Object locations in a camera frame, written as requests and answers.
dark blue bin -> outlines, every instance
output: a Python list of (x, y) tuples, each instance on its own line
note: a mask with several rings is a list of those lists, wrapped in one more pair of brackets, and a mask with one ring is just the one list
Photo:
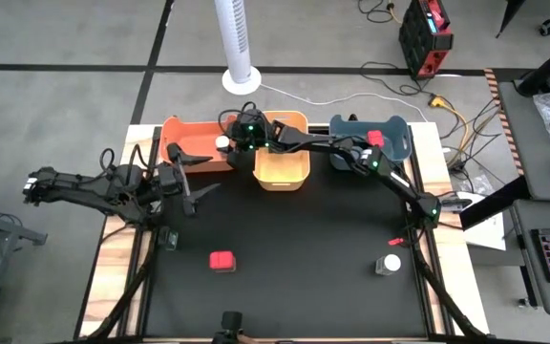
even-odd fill
[[(391, 161), (403, 161), (411, 155), (409, 125), (399, 116), (392, 116), (386, 122), (343, 120), (341, 115), (336, 115), (330, 120), (329, 132), (336, 137), (356, 135), (365, 138), (370, 130), (381, 131), (384, 142), (381, 150)], [(359, 148), (353, 152), (356, 158), (360, 157), (360, 153), (362, 150)], [(330, 162), (336, 169), (349, 171), (343, 158), (335, 154), (330, 155)]]

red block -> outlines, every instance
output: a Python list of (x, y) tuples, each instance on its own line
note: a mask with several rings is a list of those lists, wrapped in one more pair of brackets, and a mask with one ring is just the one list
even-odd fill
[(370, 145), (372, 146), (379, 146), (379, 148), (383, 148), (384, 142), (383, 142), (383, 135), (381, 134), (381, 130), (370, 130), (367, 133), (367, 140)]
[(215, 251), (209, 254), (209, 268), (215, 272), (232, 272), (237, 267), (231, 251)]

wooden table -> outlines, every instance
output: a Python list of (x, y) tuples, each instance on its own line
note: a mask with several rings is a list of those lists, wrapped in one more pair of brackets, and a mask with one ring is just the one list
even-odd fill
[[(129, 160), (131, 150), (135, 144), (139, 144), (144, 156), (147, 156), (152, 147), (152, 137), (156, 127), (156, 125), (129, 126), (120, 162), (125, 163)], [(412, 166), (412, 162), (407, 160), (406, 165), (408, 168), (406, 169), (411, 172), (413, 171), (412, 167), (415, 167), (420, 175), (419, 180), (421, 180), (423, 188), (427, 192), (438, 195), (451, 191), (451, 181), (442, 154), (436, 125), (434, 123), (411, 123), (411, 128), (415, 146), (416, 166)], [(409, 175), (412, 180), (417, 180), (413, 173)], [(441, 214), (440, 221), (449, 225), (460, 226), (459, 217), (451, 213)], [(106, 219), (102, 235), (107, 235), (123, 225), (124, 223), (118, 217), (109, 217)], [(133, 246), (140, 245), (140, 263), (147, 252), (150, 234), (145, 232), (142, 234), (143, 237), (139, 238), (132, 228), (125, 229), (99, 247), (95, 258), (95, 268), (89, 281), (85, 307), (82, 308), (82, 314), (80, 315), (77, 331), (79, 336), (92, 333), (108, 315), (124, 292)], [(447, 292), (473, 325), (484, 333), (488, 333), (487, 321), (463, 231), (440, 226), (434, 230), (434, 241)], [(425, 236), (421, 240), (421, 248), (424, 257), (432, 266)], [(434, 330), (437, 333), (445, 333), (445, 323), (440, 303), (430, 286), (428, 286), (428, 289), (433, 311)], [(141, 294), (142, 287), (137, 291), (131, 305), (126, 334), (136, 334)], [(462, 335), (457, 325), (455, 325), (455, 333)], [(116, 329), (112, 331), (111, 336), (115, 335)]]

red power station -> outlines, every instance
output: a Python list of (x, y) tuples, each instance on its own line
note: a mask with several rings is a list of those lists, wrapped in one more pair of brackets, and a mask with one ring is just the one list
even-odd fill
[(405, 12), (398, 40), (411, 77), (434, 77), (454, 45), (449, 16), (440, 0), (412, 0)]

gray floor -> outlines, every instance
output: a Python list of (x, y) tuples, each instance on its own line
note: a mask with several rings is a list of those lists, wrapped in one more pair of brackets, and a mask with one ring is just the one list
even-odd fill
[[(529, 1), (504, 35), (495, 40), (505, 2), (443, 0), (452, 17), (455, 49), (445, 68), (536, 67), (550, 55), (550, 37), (536, 25), (550, 17), (550, 2)], [(404, 12), (408, 1), (396, 1)], [(0, 63), (145, 64), (154, 41), (163, 0), (0, 0)], [(359, 66), (367, 60), (402, 66), (394, 23), (368, 23), (354, 0), (246, 0), (254, 64), (271, 66)], [(178, 0), (159, 56), (160, 65), (222, 65), (222, 43), (210, 0)], [(22, 204), (29, 172), (44, 165), (94, 174), (105, 147), (118, 153), (135, 105), (141, 74), (0, 72), (0, 211), (48, 232), (44, 247), (16, 253), (0, 293), (0, 338), (13, 343), (71, 339), (103, 222), (98, 213), (68, 204)], [(358, 97), (312, 106), (260, 89), (233, 97), (220, 75), (155, 75), (142, 123), (177, 115), (211, 120), (221, 109), (254, 100), (264, 110), (296, 109), (310, 121), (334, 114), (374, 120), (399, 115), (420, 121), (417, 112), (378, 97)], [(403, 76), (384, 77), (390, 84)], [(358, 92), (391, 97), (382, 86), (356, 75), (264, 75), (264, 84), (312, 101)], [(483, 77), (438, 77), (429, 91), (447, 97), (468, 119), (490, 99)], [(451, 114), (430, 109), (426, 96), (405, 97), (421, 108), (441, 133), (454, 124)], [(494, 120), (487, 128), (501, 133)], [(456, 146), (461, 133), (444, 140)], [(516, 176), (503, 137), (477, 157), (505, 182)], [(485, 173), (475, 163), (472, 175)], [(501, 184), (488, 176), (494, 187)], [(493, 333), (509, 338), (550, 341), (550, 316), (519, 310), (523, 296), (515, 269), (476, 268)]]

